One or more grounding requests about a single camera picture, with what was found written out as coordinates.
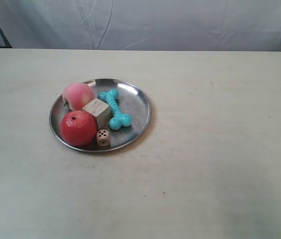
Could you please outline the teal bone toy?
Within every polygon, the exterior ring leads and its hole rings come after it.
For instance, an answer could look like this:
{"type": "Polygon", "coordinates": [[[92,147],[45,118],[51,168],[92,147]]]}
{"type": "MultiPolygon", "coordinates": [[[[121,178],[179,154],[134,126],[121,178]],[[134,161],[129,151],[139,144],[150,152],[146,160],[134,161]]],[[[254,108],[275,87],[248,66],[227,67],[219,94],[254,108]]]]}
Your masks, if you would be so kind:
{"type": "Polygon", "coordinates": [[[110,107],[112,118],[109,120],[109,127],[112,130],[119,130],[121,127],[129,127],[132,124],[130,114],[125,114],[121,111],[117,100],[119,92],[117,89],[111,89],[108,92],[100,92],[98,98],[107,103],[110,107]]]}

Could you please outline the white backdrop curtain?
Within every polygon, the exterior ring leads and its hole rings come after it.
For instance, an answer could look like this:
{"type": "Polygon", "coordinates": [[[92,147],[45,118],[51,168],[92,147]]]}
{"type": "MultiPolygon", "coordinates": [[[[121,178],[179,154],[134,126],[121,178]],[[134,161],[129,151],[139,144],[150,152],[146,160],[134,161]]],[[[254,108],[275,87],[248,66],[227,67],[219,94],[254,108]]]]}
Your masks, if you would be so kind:
{"type": "Polygon", "coordinates": [[[281,51],[281,0],[0,0],[0,46],[281,51]]]}

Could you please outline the red toy orange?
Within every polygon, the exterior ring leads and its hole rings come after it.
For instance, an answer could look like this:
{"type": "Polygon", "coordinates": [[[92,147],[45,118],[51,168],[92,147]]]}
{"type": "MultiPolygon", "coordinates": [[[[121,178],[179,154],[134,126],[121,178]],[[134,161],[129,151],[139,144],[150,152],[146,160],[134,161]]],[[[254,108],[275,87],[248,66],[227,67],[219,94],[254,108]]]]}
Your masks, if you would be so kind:
{"type": "Polygon", "coordinates": [[[60,131],[67,144],[84,146],[95,138],[97,124],[90,113],[84,110],[71,111],[63,117],[60,131]]]}

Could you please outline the pink toy peach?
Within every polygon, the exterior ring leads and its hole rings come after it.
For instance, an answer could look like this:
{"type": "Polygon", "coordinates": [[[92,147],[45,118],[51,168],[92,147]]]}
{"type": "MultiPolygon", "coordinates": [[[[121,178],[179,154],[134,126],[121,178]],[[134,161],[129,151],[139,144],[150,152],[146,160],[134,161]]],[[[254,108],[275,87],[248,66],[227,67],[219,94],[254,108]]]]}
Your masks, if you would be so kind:
{"type": "Polygon", "coordinates": [[[62,92],[62,101],[72,111],[81,110],[86,104],[95,98],[93,89],[84,83],[72,83],[62,92]]]}

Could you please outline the wooden cube block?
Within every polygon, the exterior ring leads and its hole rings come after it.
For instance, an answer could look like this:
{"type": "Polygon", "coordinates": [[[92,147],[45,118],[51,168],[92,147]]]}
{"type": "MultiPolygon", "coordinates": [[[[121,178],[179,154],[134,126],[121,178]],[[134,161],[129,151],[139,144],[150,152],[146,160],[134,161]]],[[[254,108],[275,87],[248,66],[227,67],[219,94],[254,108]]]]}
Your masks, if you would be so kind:
{"type": "Polygon", "coordinates": [[[93,99],[82,110],[93,116],[98,129],[105,127],[112,118],[110,106],[100,99],[93,99]]]}

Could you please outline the small wooden die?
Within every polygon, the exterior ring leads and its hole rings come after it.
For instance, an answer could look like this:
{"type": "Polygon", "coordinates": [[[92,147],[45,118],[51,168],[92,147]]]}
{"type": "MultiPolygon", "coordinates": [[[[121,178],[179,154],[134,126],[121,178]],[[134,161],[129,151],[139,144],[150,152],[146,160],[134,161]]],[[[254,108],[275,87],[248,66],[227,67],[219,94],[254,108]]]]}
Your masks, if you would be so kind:
{"type": "Polygon", "coordinates": [[[106,147],[110,145],[110,133],[106,129],[100,129],[96,134],[96,141],[98,146],[106,147]]]}

